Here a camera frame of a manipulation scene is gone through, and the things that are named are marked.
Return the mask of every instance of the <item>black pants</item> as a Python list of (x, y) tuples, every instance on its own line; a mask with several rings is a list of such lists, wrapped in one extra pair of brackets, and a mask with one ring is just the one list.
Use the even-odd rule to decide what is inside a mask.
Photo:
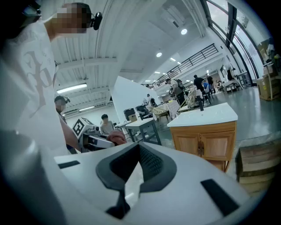
[(183, 102), (185, 101), (184, 99), (184, 93), (181, 92), (180, 94), (177, 95), (177, 99), (179, 100), (180, 102), (180, 106), (183, 104)]

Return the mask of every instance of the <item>person with backpack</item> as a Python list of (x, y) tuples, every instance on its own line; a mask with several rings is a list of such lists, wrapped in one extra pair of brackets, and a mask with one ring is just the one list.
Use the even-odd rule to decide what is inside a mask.
[(185, 101), (184, 99), (184, 86), (181, 83), (180, 80), (171, 80), (170, 78), (166, 79), (167, 84), (171, 86), (172, 93), (174, 93), (177, 96), (177, 99), (179, 100), (180, 105), (183, 104)]
[(150, 97), (150, 94), (147, 95), (148, 96), (148, 103), (152, 106), (152, 107), (157, 107), (157, 104), (155, 102), (155, 99)]

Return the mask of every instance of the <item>cabinet door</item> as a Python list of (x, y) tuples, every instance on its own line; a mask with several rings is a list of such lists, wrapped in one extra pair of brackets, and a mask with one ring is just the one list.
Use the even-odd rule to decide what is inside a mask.
[(202, 158), (231, 160), (235, 131), (200, 134)]
[(201, 157), (200, 134), (173, 133), (176, 150)]

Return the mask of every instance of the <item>gray table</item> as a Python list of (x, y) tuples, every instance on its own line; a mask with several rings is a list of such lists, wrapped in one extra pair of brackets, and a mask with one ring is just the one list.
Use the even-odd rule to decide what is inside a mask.
[[(144, 133), (144, 129), (149, 127), (149, 126), (153, 127), (154, 134), (149, 136), (148, 138), (146, 138), (145, 133)], [(129, 132), (130, 137), (132, 138), (133, 142), (135, 142), (135, 139), (134, 139), (135, 134), (132, 133), (132, 130), (138, 130), (138, 131), (140, 131), (140, 134), (141, 134), (144, 142), (149, 142), (149, 143), (152, 143), (152, 144), (161, 145), (161, 141), (160, 141), (160, 138), (158, 136), (158, 132), (157, 132), (157, 129), (156, 129), (153, 118), (148, 118), (148, 119), (144, 119), (144, 120), (137, 120), (133, 123), (127, 124), (126, 128)], [(153, 137), (156, 137), (157, 142), (151, 140)]]

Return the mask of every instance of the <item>black strip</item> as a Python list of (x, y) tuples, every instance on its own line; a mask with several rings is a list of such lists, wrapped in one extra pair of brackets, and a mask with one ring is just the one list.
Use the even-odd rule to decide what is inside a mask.
[(61, 163), (61, 164), (58, 164), (58, 167), (60, 167), (60, 169), (64, 169), (64, 168), (67, 168), (67, 167), (73, 167), (73, 166), (76, 166), (80, 164), (80, 162), (78, 162), (77, 160), (75, 161), (71, 161), (71, 162), (68, 162), (68, 163)]
[(224, 216), (227, 216), (239, 208), (239, 206), (214, 180), (209, 179), (201, 181), (201, 184)]

